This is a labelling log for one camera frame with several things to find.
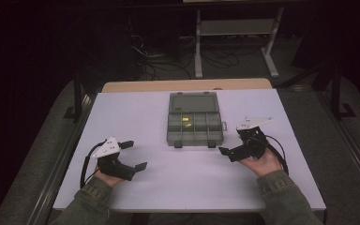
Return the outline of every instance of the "metal frame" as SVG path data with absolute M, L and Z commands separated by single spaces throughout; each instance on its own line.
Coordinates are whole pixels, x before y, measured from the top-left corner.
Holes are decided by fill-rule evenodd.
M 74 151 L 75 146 L 81 137 L 83 128 L 87 121 L 87 117 L 89 116 L 89 113 L 92 109 L 93 101 L 94 100 L 88 96 L 85 96 L 83 99 L 83 113 L 79 117 L 76 125 L 69 133 L 63 149 L 60 151 L 60 155 L 58 156 L 45 185 L 37 197 L 37 203 L 34 206 L 34 209 L 31 212 L 31 215 L 26 224 L 46 224 L 46 220 L 48 219 L 52 210 L 56 194 L 60 188 L 64 175 L 66 174 L 72 152 Z
M 203 77 L 203 68 L 201 61 L 201 36 L 218 36 L 218 35 L 258 35 L 269 34 L 269 40 L 265 47 L 262 47 L 262 56 L 264 57 L 265 64 L 270 71 L 273 78 L 279 76 L 276 65 L 271 58 L 270 52 L 273 48 L 274 41 L 277 36 L 280 20 L 282 18 L 284 7 L 280 7 L 277 11 L 274 20 L 243 20 L 243 21 L 209 21 L 204 23 L 201 21 L 201 11 L 197 10 L 196 22 L 196 46 L 195 46 L 195 77 L 201 79 Z M 232 23 L 232 29 L 228 29 L 226 24 Z M 265 25 L 270 25 L 271 28 L 265 29 Z
M 347 144 L 351 158 L 356 165 L 358 171 L 360 172 L 360 150 L 358 145 L 353 140 L 352 136 L 350 135 L 348 129 L 341 123 L 341 120 L 338 120 L 338 117 L 333 114 L 330 107 L 333 103 L 327 97 L 325 97 L 322 93 L 318 93 L 318 99 L 323 105 L 323 108 L 326 110 L 329 118 L 333 121 L 333 124 L 337 128 L 338 132 L 340 133 L 341 137 L 343 138 L 344 142 Z
M 327 4 L 323 0 L 248 0 L 248 1 L 215 1 L 215 2 L 179 2 L 179 3 L 136 3 L 130 6 L 118 6 L 114 1 L 99 4 L 91 3 L 80 6 L 58 7 L 62 13 L 71 14 L 94 14 L 99 12 L 137 12 L 137 11 L 161 11 L 161 10 L 200 10 L 203 9 L 223 9 L 240 7 L 291 7 L 303 4 L 304 6 Z

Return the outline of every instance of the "plastic organizer box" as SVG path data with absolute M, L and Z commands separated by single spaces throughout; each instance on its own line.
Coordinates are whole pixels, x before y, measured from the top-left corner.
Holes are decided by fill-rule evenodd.
M 221 145 L 223 130 L 216 93 L 171 93 L 167 141 L 176 148 Z

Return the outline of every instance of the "dark background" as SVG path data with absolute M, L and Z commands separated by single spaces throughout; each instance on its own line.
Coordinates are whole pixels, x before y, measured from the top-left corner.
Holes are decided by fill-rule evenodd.
M 83 17 L 55 10 L 58 6 L 84 4 L 87 1 L 0 1 L 0 204 L 54 100 L 75 72 L 81 74 L 89 93 L 107 81 L 138 79 L 138 58 L 128 46 L 128 30 L 121 16 Z M 306 32 L 312 11 L 313 20 Z M 175 36 L 189 30 L 187 22 L 173 29 L 180 24 L 178 17 L 165 23 L 159 15 L 150 17 L 150 21 L 144 19 L 143 15 L 138 18 L 137 24 L 142 27 L 139 32 L 147 36 L 162 32 L 151 39 L 168 40 L 168 50 L 173 50 Z M 334 55 L 343 76 L 360 91 L 360 1 L 318 10 L 289 7 L 280 32 L 285 36 L 306 32 L 295 66 L 310 68 Z M 112 57 L 118 53 L 121 57 Z

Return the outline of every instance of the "table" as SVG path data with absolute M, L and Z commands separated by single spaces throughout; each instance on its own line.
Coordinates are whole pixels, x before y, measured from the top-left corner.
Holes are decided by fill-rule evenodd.
M 264 79 L 106 84 L 103 92 L 97 95 L 53 208 L 64 209 L 73 200 L 89 150 L 96 143 L 115 136 L 119 142 L 135 142 L 132 148 L 121 151 L 119 159 L 124 164 L 134 166 L 147 161 L 148 165 L 145 171 L 136 173 L 131 182 L 114 188 L 112 210 L 133 213 L 263 210 L 256 175 L 245 166 L 231 163 L 218 149 L 202 146 L 175 149 L 166 143 L 169 94 L 181 90 L 212 91 L 214 87 L 225 89 L 214 90 L 221 119 L 228 127 L 222 145 L 232 148 L 241 143 L 235 127 L 246 115 L 272 116 L 274 121 L 262 126 L 262 131 L 281 142 L 287 153 L 291 178 L 306 195 L 312 209 L 323 210 L 322 196 L 277 90 L 270 89 L 267 84 L 269 82 Z M 96 163 L 96 160 L 90 161 L 87 174 L 93 171 Z

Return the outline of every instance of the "black cable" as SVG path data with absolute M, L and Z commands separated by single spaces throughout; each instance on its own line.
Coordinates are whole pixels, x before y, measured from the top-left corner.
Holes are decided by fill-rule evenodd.
M 222 62 L 219 62 L 218 60 L 215 60 L 215 59 L 212 59 L 211 57 L 207 56 L 206 54 L 204 53 L 201 53 L 201 57 L 202 59 L 207 63 L 209 64 L 210 66 L 214 67 L 214 68 L 230 68 L 232 65 L 229 65 L 229 64 L 225 64 L 225 63 L 222 63 Z M 217 65 L 214 65 L 213 63 L 211 62 L 214 62 L 216 64 L 219 64 L 219 65 L 222 65 L 223 67 L 219 67 Z
M 283 159 L 286 160 L 285 150 L 283 150 L 283 147 L 282 147 L 282 145 L 280 144 L 280 142 L 279 142 L 277 139 L 275 139 L 275 138 L 273 138 L 273 137 L 271 137 L 271 136 L 269 136 L 269 135 L 265 135 L 265 137 L 270 138 L 270 139 L 276 141 L 276 143 L 277 143 L 277 144 L 279 145 L 279 147 L 282 149 Z
M 90 174 L 90 175 L 86 178 L 86 180 L 84 181 L 84 183 L 86 184 L 86 183 L 89 181 L 89 179 L 90 179 L 95 173 L 97 173 L 99 170 L 100 170 L 100 169 L 97 169 L 97 170 L 95 170 L 92 174 Z
M 98 144 L 96 144 L 89 152 L 89 154 L 87 155 L 87 157 L 84 158 L 84 163 L 82 166 L 82 172 L 81 172 L 81 181 L 80 181 L 80 186 L 81 188 L 83 188 L 83 186 L 85 185 L 85 180 L 84 177 L 86 176 L 86 170 L 87 170 L 87 165 L 89 164 L 89 160 L 90 160 L 90 156 L 92 156 L 92 153 L 96 150 L 96 148 L 100 147 L 101 145 L 103 145 L 105 142 L 107 141 L 107 139 L 104 142 L 100 142 Z
M 248 55 L 248 54 L 253 54 L 255 53 L 256 51 L 260 50 L 262 47 L 261 46 L 258 46 L 256 47 L 255 49 L 249 51 L 249 52 L 246 52 L 246 53 L 235 53 L 235 55 Z
M 247 137 L 248 139 L 250 140 L 253 140 L 253 141 L 256 141 L 258 143 L 261 143 L 263 144 L 266 148 L 270 149 L 271 152 L 274 153 L 274 155 L 276 155 L 277 159 L 279 160 L 279 163 L 282 165 L 282 169 L 283 171 L 289 175 L 289 168 L 288 168 L 288 163 L 287 161 L 285 160 L 285 151 L 283 150 L 282 148 L 282 145 L 276 140 L 273 138 L 274 141 L 276 141 L 277 143 L 279 143 L 279 146 L 282 148 L 282 152 L 284 154 L 284 156 L 282 156 L 279 151 L 273 146 L 271 145 L 270 143 L 268 142 L 262 142 L 261 140 L 257 139 L 257 138 L 254 138 L 254 137 Z
M 150 79 L 150 81 L 153 81 L 156 77 L 158 80 L 160 80 L 160 77 L 157 75 L 157 71 L 156 69 L 149 63 L 144 63 L 145 64 L 145 75 L 151 75 L 152 78 Z M 147 72 L 147 68 L 146 67 L 150 67 L 151 69 L 153 69 L 154 73 L 148 73 Z
M 210 50 L 209 52 L 210 52 L 211 54 L 213 54 L 213 55 L 216 57 L 217 60 L 226 60 L 226 61 L 228 62 L 229 67 L 234 67 L 234 66 L 236 66 L 236 65 L 239 64 L 239 58 L 238 58 L 238 56 L 236 56 L 236 55 L 234 55 L 234 54 L 227 54 L 226 52 L 221 51 L 222 53 L 225 54 L 225 55 L 223 56 L 223 55 L 219 54 L 218 52 L 213 52 L 212 50 Z M 230 57 L 231 57 L 231 56 L 232 56 L 233 58 L 235 58 L 235 63 L 234 63 L 232 60 L 230 60 Z
M 189 64 L 192 61 L 192 55 L 189 57 L 188 61 L 186 62 L 186 64 L 184 66 L 179 66 L 176 64 L 170 64 L 170 63 L 159 63 L 159 62 L 149 62 L 149 66 L 153 67 L 153 68 L 158 68 L 161 70 L 165 70 L 165 71 L 176 71 L 176 70 L 184 70 L 188 77 L 191 79 L 191 74 L 188 72 L 187 67 L 189 66 Z M 157 67 L 154 65 L 165 65 L 165 66 L 170 66 L 170 67 L 175 67 L 175 69 L 169 69 L 169 68 L 164 68 L 164 67 Z
M 323 219 L 322 219 L 323 224 L 326 224 L 327 217 L 328 217 L 328 212 L 327 209 L 325 209 L 323 210 Z
M 147 58 L 148 62 L 150 63 L 176 63 L 179 61 L 179 58 L 189 54 L 189 53 L 193 53 L 193 51 L 184 51 L 183 53 L 180 53 L 178 56 L 176 56 L 175 58 L 170 57 L 170 55 L 162 55 L 160 57 L 151 57 L 151 58 Z
M 219 55 L 218 53 L 216 53 L 218 56 L 216 56 L 216 58 L 217 59 L 222 59 L 222 58 L 228 58 L 228 57 L 230 57 L 230 56 L 234 56 L 236 59 L 237 59 L 237 61 L 238 61 L 238 63 L 239 63 L 239 59 L 237 58 L 237 56 L 235 55 L 235 52 L 237 51 L 237 50 L 239 50 L 243 45 L 244 45 L 244 43 L 242 42 L 238 47 L 236 47 L 234 50 L 231 50 L 231 51 L 229 51 L 229 52 L 226 52 L 225 50 L 223 50 L 224 48 L 225 48 L 225 45 L 226 45 L 227 43 L 225 43 L 224 41 L 223 42 L 221 42 L 221 47 L 220 47 L 220 52 L 223 52 L 224 53 L 224 56 L 221 56 L 221 55 Z

